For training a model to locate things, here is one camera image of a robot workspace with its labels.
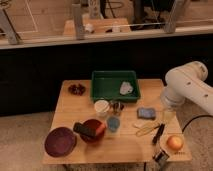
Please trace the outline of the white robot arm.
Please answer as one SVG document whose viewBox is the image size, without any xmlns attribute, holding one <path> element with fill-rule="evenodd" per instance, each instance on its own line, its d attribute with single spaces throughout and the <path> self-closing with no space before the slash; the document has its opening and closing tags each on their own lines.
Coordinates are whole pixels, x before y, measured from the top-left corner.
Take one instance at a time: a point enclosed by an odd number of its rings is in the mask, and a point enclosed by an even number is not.
<svg viewBox="0 0 213 171">
<path fill-rule="evenodd" d="M 189 99 L 213 116 L 213 87 L 205 83 L 207 76 L 207 67 L 199 61 L 170 69 L 165 75 L 162 103 L 176 108 Z"/>
</svg>

